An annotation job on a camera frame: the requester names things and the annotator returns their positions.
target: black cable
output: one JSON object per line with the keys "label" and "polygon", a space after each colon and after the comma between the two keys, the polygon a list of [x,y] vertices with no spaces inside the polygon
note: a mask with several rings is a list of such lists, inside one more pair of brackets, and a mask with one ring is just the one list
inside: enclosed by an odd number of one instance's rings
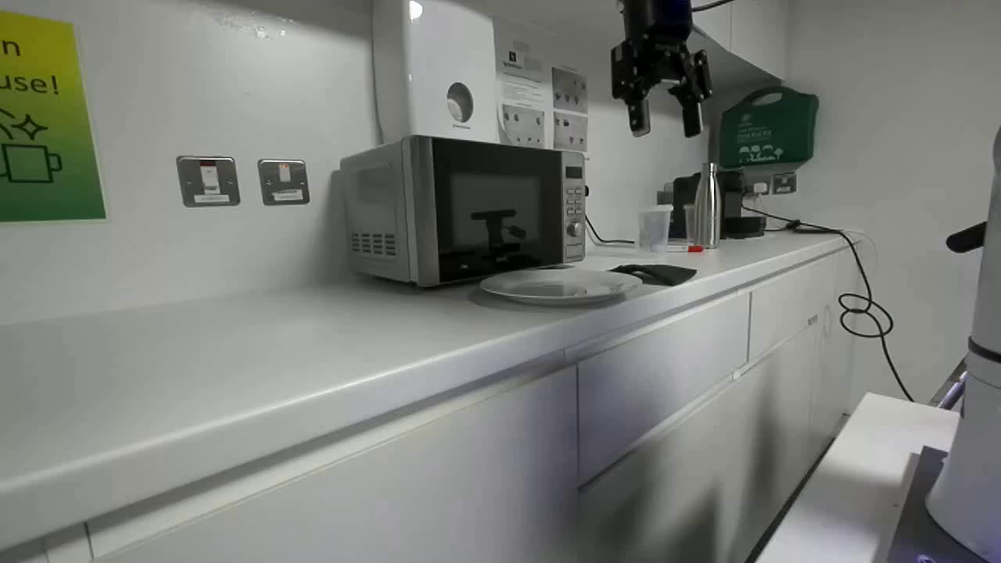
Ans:
{"label": "black cable", "polygon": [[691,5],[691,11],[709,11],[709,8],[721,8],[721,5],[726,5],[726,3],[731,3],[731,0],[717,0],[717,3]]}
{"label": "black cable", "polygon": [[592,232],[592,237],[594,237],[599,247],[607,247],[607,243],[634,243],[634,242],[630,242],[630,237],[600,237],[600,232],[594,228],[594,222],[592,222],[587,213],[586,213],[586,224],[587,224],[587,232]]}
{"label": "black cable", "polygon": [[[870,272],[868,272],[854,242],[849,237],[849,232],[828,228],[828,224],[800,222],[800,218],[790,218],[790,217],[775,217],[775,213],[763,213],[763,209],[753,209],[753,206],[744,206],[744,209],[753,213],[753,217],[774,218],[774,222],[787,222],[787,232],[794,232],[794,234],[839,234],[849,243],[849,251],[854,257],[854,266],[857,266],[857,272],[864,278],[868,293],[850,293],[850,291],[839,293],[839,307],[842,307],[839,321],[842,321],[842,328],[849,336],[854,336],[862,341],[878,341],[888,372],[895,376],[902,395],[914,404],[914,395],[904,386],[904,377],[899,372],[899,363],[895,363],[895,355],[888,351],[888,336],[899,328],[899,320],[876,300]],[[857,332],[850,326],[850,320],[870,320],[874,332]]]}

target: wall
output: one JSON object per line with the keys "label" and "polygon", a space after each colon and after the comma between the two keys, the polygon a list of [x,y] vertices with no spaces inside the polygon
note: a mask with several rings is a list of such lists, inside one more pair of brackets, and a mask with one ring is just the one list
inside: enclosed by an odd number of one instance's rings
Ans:
{"label": "wall", "polygon": [[[817,158],[775,209],[868,232],[876,298],[899,317],[893,351],[928,397],[964,355],[978,254],[946,237],[983,222],[1001,125],[1001,3],[797,0],[791,82],[817,92]],[[893,391],[878,344],[857,347],[864,389]]]}
{"label": "wall", "polygon": [[[4,8],[74,24],[109,218],[0,224],[0,326],[350,278],[328,178],[342,155],[375,143],[368,0],[4,0]],[[611,43],[573,34],[620,32],[615,8],[577,8],[577,29],[538,29],[538,11],[549,8],[507,5],[505,20],[592,78],[587,206],[605,234],[632,234],[632,209],[697,168],[705,146],[678,142],[664,95],[653,137],[632,142],[607,96]],[[178,153],[236,155],[243,204],[186,209]],[[308,158],[313,204],[264,206],[259,155]]]}

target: kitchen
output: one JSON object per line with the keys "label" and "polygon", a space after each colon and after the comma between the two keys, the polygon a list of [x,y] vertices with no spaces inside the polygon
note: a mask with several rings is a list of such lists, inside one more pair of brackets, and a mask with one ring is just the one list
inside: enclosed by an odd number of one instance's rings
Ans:
{"label": "kitchen", "polygon": [[[681,135],[676,99],[661,86],[661,95],[650,96],[650,135],[632,137],[626,110],[611,96],[607,86],[607,52],[618,39],[623,39],[618,3],[594,3],[592,8],[558,0],[475,5],[495,20],[500,39],[521,37],[533,43],[549,67],[573,70],[587,78],[587,217],[607,237],[634,237],[640,209],[650,206],[668,180],[691,174],[705,166],[709,135],[690,142]],[[985,217],[991,185],[989,146],[998,127],[998,110],[991,99],[998,99],[1001,78],[994,78],[989,70],[978,70],[977,60],[991,52],[998,39],[991,29],[991,23],[998,23],[998,5],[938,5],[916,0],[878,5],[862,0],[738,0],[728,8],[749,11],[743,16],[721,8],[694,16],[694,23],[708,29],[709,39],[721,47],[731,47],[735,55],[744,50],[749,60],[770,67],[770,75],[820,96],[817,155],[797,172],[800,192],[791,196],[768,196],[763,206],[783,217],[803,217],[812,222],[862,232],[862,251],[876,293],[899,317],[893,351],[902,363],[902,372],[919,400],[933,397],[952,365],[964,355],[974,321],[978,259],[952,257],[943,242],[964,224],[983,222]],[[768,280],[800,264],[817,264],[820,257],[845,247],[839,242],[775,242],[779,247],[790,247],[763,251],[775,254],[779,259],[763,266],[753,264],[753,257],[735,257],[735,264],[726,259],[724,242],[724,251],[717,251],[717,266],[705,266],[714,264],[714,257],[705,257],[700,264],[694,259],[700,276],[721,270],[721,288],[681,286],[678,291],[668,291],[661,298],[650,293],[648,300],[626,300],[626,310],[607,312],[549,307],[505,310],[466,300],[454,303],[452,293],[442,291],[410,298],[380,286],[385,300],[375,303],[374,312],[403,321],[399,336],[410,336],[410,341],[396,341],[385,351],[375,344],[358,344],[350,328],[335,326],[315,310],[346,307],[346,317],[374,317],[365,307],[350,307],[358,298],[354,286],[361,278],[348,264],[350,243],[342,232],[346,199],[331,180],[331,172],[342,168],[346,155],[374,151],[380,143],[368,3],[299,0],[280,5],[268,0],[99,0],[70,5],[56,0],[8,0],[4,11],[71,23],[108,204],[108,218],[99,222],[4,222],[0,237],[0,341],[4,351],[34,351],[25,352],[22,363],[4,359],[0,380],[31,380],[15,368],[55,376],[56,365],[95,365],[95,372],[83,368],[83,376],[62,376],[61,380],[55,377],[40,389],[0,389],[8,397],[4,404],[19,404],[14,400],[15,391],[25,391],[22,404],[39,409],[55,400],[49,429],[62,432],[55,436],[40,424],[25,429],[25,422],[39,422],[45,416],[4,416],[4,443],[31,441],[39,432],[39,438],[49,441],[49,459],[70,466],[97,453],[83,443],[85,438],[71,438],[71,432],[65,436],[65,429],[74,424],[65,416],[80,413],[71,404],[83,404],[85,416],[95,418],[95,424],[83,422],[85,429],[95,429],[95,441],[148,443],[160,436],[195,432],[197,424],[219,422],[219,413],[241,416],[250,413],[250,405],[264,409],[277,405],[280,400],[323,395],[342,386],[342,372],[348,377],[350,368],[391,372],[402,363],[447,355],[452,351],[466,351],[480,341],[507,339],[505,347],[490,347],[484,355],[480,355],[490,365],[511,365],[521,372],[523,365],[517,355],[533,355],[533,363],[541,365],[523,372],[551,365],[563,368],[569,359],[587,359],[594,355],[592,351],[605,351],[615,332],[634,332],[645,321],[676,317],[709,298],[726,298],[735,288],[744,291],[753,280]],[[717,70],[717,75],[721,96],[726,96],[726,70]],[[176,155],[236,158],[243,195],[241,206],[182,206]],[[259,195],[255,195],[257,158],[308,161],[311,204],[264,206]],[[335,298],[311,293],[313,288],[342,286],[348,288],[328,291]],[[714,332],[728,332],[738,326],[726,321],[735,303],[721,307],[721,312],[709,310],[714,320],[721,317],[721,328]],[[429,310],[442,310],[434,312],[438,320],[433,328],[421,321],[429,317]],[[225,339],[225,328],[232,326],[217,320],[224,312],[250,326],[255,339]],[[89,336],[92,321],[116,339]],[[217,328],[224,332],[219,351],[195,336],[182,336],[182,326],[190,328],[214,321],[219,321]],[[56,344],[25,344],[31,336],[48,332],[56,339]],[[277,347],[288,355],[267,352],[274,332],[280,332]],[[116,359],[116,347],[152,347],[148,352],[157,355],[148,336],[178,339],[182,344],[209,352],[214,365],[182,355],[160,363],[157,377],[97,372],[109,363],[130,363]],[[374,352],[374,359],[350,355],[346,365],[331,365],[331,376],[323,376],[323,365],[311,365],[313,359],[331,359],[315,352],[320,336],[346,339],[346,344],[363,347]],[[857,341],[850,351],[854,359],[845,368],[849,376],[842,376],[850,386],[845,413],[854,409],[864,391],[895,395],[895,380],[888,377],[878,347]],[[480,377],[474,380],[474,372],[490,377],[495,368],[471,368],[459,355],[452,359],[456,365],[445,372],[456,372],[464,377],[445,380],[445,376],[434,377],[434,368],[429,368],[429,376],[421,377],[421,395],[433,397],[434,386],[438,391],[464,386],[484,391],[475,386]],[[214,368],[255,368],[255,363],[259,368],[255,377],[248,376],[248,389],[241,391],[229,389],[241,377],[209,376]],[[304,376],[288,376],[284,380],[282,376],[274,376],[280,377],[274,380],[267,368],[302,368]],[[157,413],[164,418],[144,416],[144,409],[186,405],[189,395],[203,397],[190,397],[190,409],[178,413],[176,418],[171,413]],[[403,404],[414,404],[410,391],[402,391],[396,404],[385,395],[387,391],[380,397],[346,400],[346,405],[337,405],[337,413],[346,413],[342,422],[323,418],[308,424],[302,418],[302,438],[274,438],[268,443],[264,436],[259,443],[243,447],[241,459],[259,459],[331,436],[331,429],[350,422],[350,409],[358,409],[354,422],[368,418],[374,409],[365,405],[374,405],[374,400],[381,400],[380,409],[402,409]],[[99,436],[116,422],[97,422],[105,413],[95,413],[95,405],[123,409],[118,424],[133,424],[130,413],[152,422],[144,429],[148,436],[138,429],[116,429],[123,432],[118,438]],[[217,475],[219,466],[214,472],[190,469],[189,481]],[[133,497],[130,507],[148,491],[176,491],[182,481],[144,491],[138,487],[138,497]],[[4,504],[4,515],[14,510],[31,510],[15,500]],[[15,539],[15,544],[30,542],[39,548],[39,542],[45,542],[49,532],[65,532],[74,527],[74,521],[95,521],[97,515],[130,521],[118,515],[123,507],[126,504],[116,504],[109,510],[99,504],[97,514],[83,510],[70,521],[61,520],[56,527],[40,526],[11,539]]]}

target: kitchen counter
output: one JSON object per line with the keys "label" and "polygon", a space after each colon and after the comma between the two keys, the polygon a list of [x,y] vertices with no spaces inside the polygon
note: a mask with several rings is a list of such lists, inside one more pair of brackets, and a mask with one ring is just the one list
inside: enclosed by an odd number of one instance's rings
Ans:
{"label": "kitchen counter", "polygon": [[922,447],[952,451],[961,416],[868,395],[800,491],[761,563],[878,563]]}
{"label": "kitchen counter", "polygon": [[842,247],[794,234],[705,257],[605,247],[580,270],[697,270],[605,307],[358,280],[4,326],[0,550],[505,372],[566,365]]}

